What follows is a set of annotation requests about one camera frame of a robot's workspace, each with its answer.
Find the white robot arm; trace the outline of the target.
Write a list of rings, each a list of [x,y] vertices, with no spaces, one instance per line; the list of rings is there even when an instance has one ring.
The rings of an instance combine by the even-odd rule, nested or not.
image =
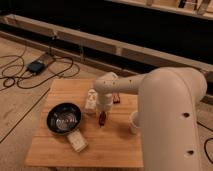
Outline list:
[[[99,96],[138,96],[138,117],[144,171],[203,171],[199,150],[196,104],[207,81],[190,67],[162,67],[120,78],[113,72],[96,79]]]

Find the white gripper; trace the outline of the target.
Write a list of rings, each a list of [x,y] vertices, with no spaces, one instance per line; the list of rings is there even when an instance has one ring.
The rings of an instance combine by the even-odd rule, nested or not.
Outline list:
[[[110,116],[110,110],[112,108],[112,105],[113,105],[113,97],[112,97],[112,94],[109,93],[109,94],[101,94],[99,93],[97,95],[97,101],[96,101],[96,106],[97,106],[97,109],[99,111],[101,111],[99,113],[99,122],[101,122],[101,118],[102,118],[102,111],[105,111],[105,115],[106,115],[106,120],[109,119],[109,116]]]

